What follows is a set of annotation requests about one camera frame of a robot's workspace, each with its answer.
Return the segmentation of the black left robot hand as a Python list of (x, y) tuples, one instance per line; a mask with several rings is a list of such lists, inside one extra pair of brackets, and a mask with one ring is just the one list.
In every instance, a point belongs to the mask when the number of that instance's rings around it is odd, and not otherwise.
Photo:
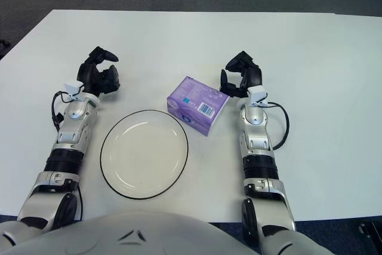
[(118, 91), (120, 83), (116, 67), (112, 64), (102, 72), (97, 69), (97, 65), (101, 64), (104, 60), (110, 62), (119, 61), (113, 53), (100, 47), (95, 47), (90, 52), (89, 57), (80, 65), (77, 80), (83, 83), (85, 93), (99, 97), (100, 94)]

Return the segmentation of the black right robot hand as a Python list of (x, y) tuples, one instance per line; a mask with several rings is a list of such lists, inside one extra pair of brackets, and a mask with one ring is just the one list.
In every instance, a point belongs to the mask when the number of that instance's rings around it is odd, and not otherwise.
[[(226, 71), (241, 74), (242, 80), (239, 87), (227, 81)], [(245, 51), (237, 54), (228, 62), (225, 69), (221, 70), (220, 92), (230, 97), (246, 98), (248, 97), (248, 89), (259, 85), (262, 85), (261, 69)]]

